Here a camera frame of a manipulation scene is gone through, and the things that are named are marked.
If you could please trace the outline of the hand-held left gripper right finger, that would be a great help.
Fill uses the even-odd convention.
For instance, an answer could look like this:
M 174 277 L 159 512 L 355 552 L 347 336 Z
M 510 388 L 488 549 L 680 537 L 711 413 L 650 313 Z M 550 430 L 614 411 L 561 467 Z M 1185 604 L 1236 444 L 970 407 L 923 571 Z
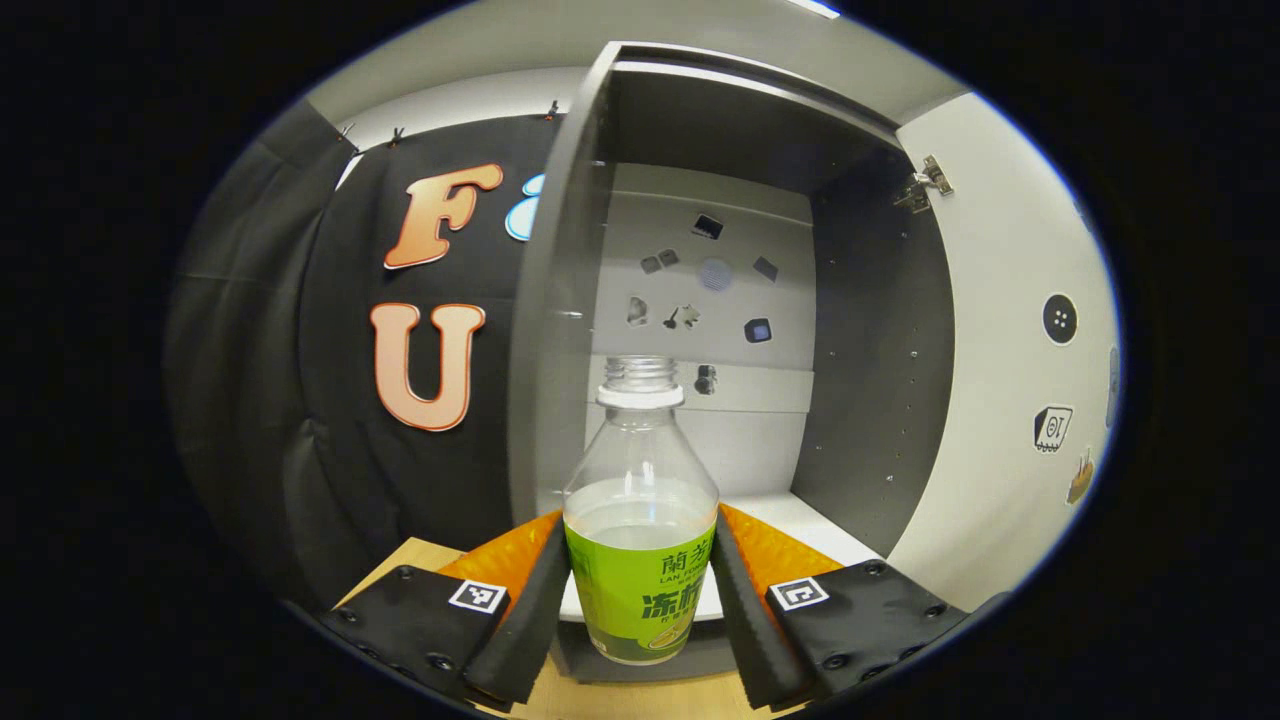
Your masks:
M 718 509 L 710 564 L 754 708 L 861 693 L 969 620 L 884 560 L 842 565 L 727 503 Z

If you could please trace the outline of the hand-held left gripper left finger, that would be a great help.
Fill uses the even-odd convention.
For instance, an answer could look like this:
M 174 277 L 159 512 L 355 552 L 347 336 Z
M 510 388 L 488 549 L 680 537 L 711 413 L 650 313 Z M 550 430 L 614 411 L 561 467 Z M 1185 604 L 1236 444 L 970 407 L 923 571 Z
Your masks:
M 570 579 L 559 511 L 436 570 L 397 562 L 317 620 L 419 688 L 498 711 L 529 702 Z

